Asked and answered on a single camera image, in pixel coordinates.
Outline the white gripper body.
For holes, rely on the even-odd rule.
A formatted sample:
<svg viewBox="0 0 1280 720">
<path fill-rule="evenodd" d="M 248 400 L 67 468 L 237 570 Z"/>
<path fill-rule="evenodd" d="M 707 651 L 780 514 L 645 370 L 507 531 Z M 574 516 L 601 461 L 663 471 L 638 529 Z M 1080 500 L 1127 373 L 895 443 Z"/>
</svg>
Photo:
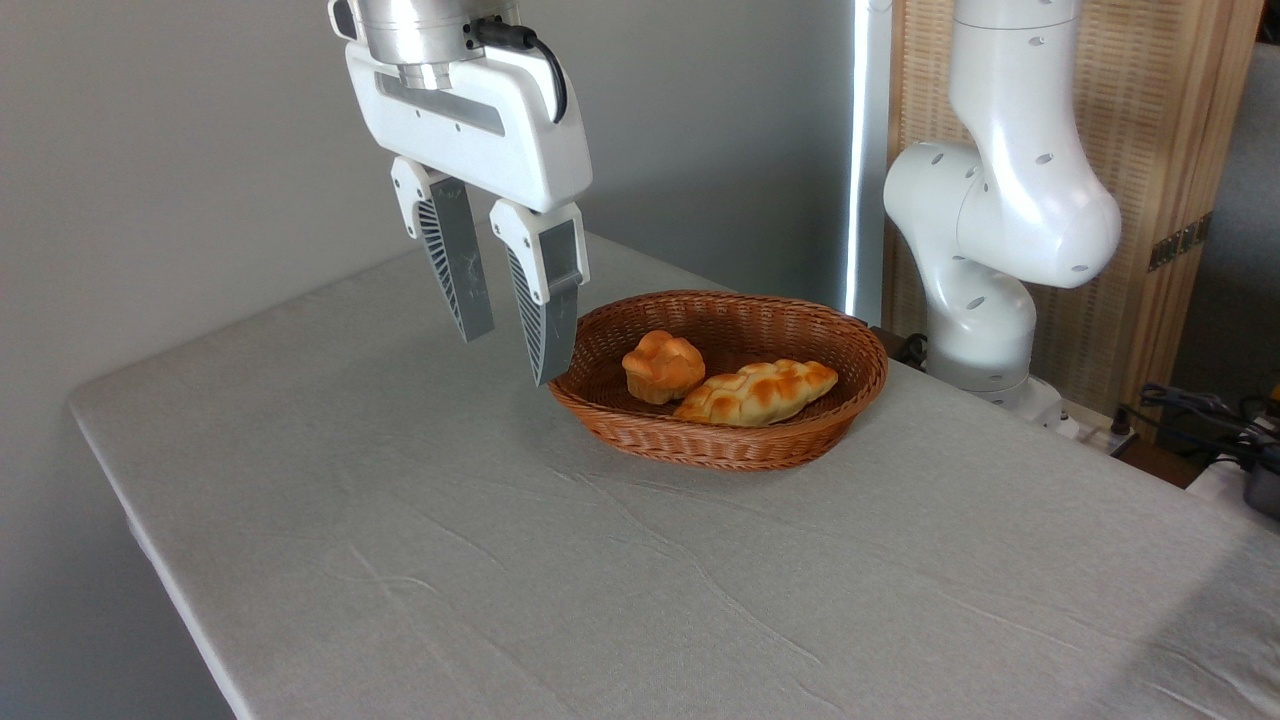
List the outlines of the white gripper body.
<svg viewBox="0 0 1280 720">
<path fill-rule="evenodd" d="M 451 87 L 410 88 L 361 44 L 346 45 L 360 110 L 375 142 L 535 211 L 577 200 L 593 165 L 575 95 L 561 122 L 539 51 L 488 47 L 448 65 Z"/>
</svg>

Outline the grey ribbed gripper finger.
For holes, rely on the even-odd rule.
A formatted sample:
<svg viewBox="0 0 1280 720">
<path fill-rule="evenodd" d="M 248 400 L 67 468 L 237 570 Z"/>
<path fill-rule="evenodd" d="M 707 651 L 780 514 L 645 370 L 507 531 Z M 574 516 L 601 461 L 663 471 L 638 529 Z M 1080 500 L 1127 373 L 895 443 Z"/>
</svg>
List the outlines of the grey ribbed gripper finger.
<svg viewBox="0 0 1280 720">
<path fill-rule="evenodd" d="M 570 202 L 535 213 L 499 199 L 490 223 L 506 245 L 535 383 L 547 386 L 570 368 L 579 287 L 590 279 L 581 211 Z"/>
<path fill-rule="evenodd" d="M 466 184 L 410 158 L 394 158 L 390 178 L 408 237 L 428 255 L 454 324 L 466 342 L 494 329 L 486 278 Z"/>
</svg>

